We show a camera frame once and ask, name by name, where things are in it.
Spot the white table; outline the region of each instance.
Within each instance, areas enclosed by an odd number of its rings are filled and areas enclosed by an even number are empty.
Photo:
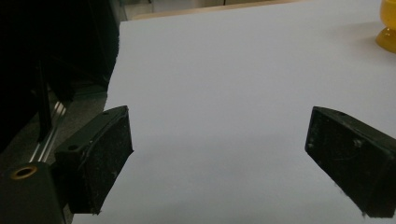
[[[106,108],[134,154],[78,223],[395,223],[368,218],[305,153],[314,105],[396,136],[379,0],[315,0],[121,24]]]

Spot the yellow cup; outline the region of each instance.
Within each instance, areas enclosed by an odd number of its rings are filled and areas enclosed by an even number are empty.
[[[396,0],[382,0],[380,17],[387,27],[378,34],[376,43],[396,53]]]

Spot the yellow vase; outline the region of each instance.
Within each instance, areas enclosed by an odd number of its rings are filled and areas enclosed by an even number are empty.
[[[378,34],[376,43],[383,49],[396,53],[396,0],[382,0],[380,15],[387,27]]]

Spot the yellow object base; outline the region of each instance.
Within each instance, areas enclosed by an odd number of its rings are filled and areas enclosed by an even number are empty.
[[[378,34],[375,41],[383,49],[396,53],[396,31],[385,28]]]

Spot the brass ring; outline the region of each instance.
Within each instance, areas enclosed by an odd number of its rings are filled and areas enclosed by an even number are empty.
[[[11,179],[19,180],[33,175],[37,171],[37,167],[33,165],[24,166],[11,174]]]

